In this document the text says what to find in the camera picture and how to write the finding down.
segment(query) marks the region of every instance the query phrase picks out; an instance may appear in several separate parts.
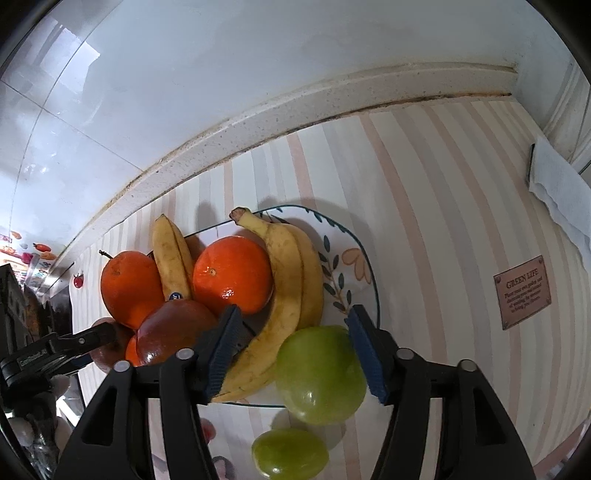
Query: orange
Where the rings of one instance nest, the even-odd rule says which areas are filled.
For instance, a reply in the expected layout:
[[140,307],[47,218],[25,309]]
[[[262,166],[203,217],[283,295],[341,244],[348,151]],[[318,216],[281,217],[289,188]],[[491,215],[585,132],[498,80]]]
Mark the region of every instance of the orange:
[[100,293],[111,316],[133,330],[164,303],[156,262],[141,252],[111,258],[100,276]]
[[142,362],[139,361],[137,344],[138,336],[134,335],[132,338],[130,338],[127,348],[125,349],[125,359],[134,367],[141,367]]
[[243,236],[227,236],[199,255],[193,270],[194,299],[215,315],[236,304],[244,315],[267,304],[273,274],[267,252]]

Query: floral plate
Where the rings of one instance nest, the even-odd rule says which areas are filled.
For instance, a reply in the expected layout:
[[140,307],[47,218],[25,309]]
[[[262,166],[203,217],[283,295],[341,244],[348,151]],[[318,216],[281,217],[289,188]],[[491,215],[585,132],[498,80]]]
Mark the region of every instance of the floral plate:
[[[256,215],[272,223],[292,223],[312,240],[324,272],[322,325],[345,325],[351,305],[362,304],[379,327],[378,289],[374,273],[363,245],[350,230],[319,212],[299,205],[281,205],[261,210]],[[242,235],[259,241],[250,232],[228,221],[188,236],[187,243],[194,252],[229,235]],[[260,331],[266,318],[263,311],[246,320],[240,335],[241,347]],[[238,403],[258,407],[282,406],[274,383]]]

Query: banana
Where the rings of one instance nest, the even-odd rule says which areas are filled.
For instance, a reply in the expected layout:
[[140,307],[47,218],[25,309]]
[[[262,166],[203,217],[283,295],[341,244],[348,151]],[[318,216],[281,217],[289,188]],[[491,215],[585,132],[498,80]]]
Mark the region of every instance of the banana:
[[324,291],[322,287],[322,267],[318,252],[312,244],[310,237],[295,225],[286,224],[285,227],[293,234],[300,251],[304,266],[301,293],[301,313],[298,330],[307,327],[316,327],[322,320],[324,308]]
[[303,264],[294,235],[285,225],[268,223],[247,208],[234,209],[230,218],[265,242],[275,291],[267,323],[229,368],[214,402],[247,397],[273,380],[270,369],[279,347],[296,331],[301,313]]
[[154,259],[162,281],[162,291],[166,300],[177,298],[191,299],[193,260],[183,234],[166,215],[162,214],[152,227],[152,246]]

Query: green fruit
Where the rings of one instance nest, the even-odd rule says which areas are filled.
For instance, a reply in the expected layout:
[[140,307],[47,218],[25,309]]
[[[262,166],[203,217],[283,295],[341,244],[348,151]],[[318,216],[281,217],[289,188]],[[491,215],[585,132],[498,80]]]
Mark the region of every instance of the green fruit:
[[322,440],[304,430],[279,429],[263,433],[252,444],[252,459],[271,480],[308,480],[329,461]]
[[345,421],[367,389],[347,330],[340,326],[310,327],[290,335],[277,353],[275,380],[287,410],[312,425]]

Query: sign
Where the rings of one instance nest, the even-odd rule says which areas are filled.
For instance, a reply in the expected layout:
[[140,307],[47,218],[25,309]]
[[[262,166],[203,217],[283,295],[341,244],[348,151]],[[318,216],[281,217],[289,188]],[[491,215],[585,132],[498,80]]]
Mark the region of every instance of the sign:
[[503,330],[552,303],[544,257],[533,258],[495,276]]

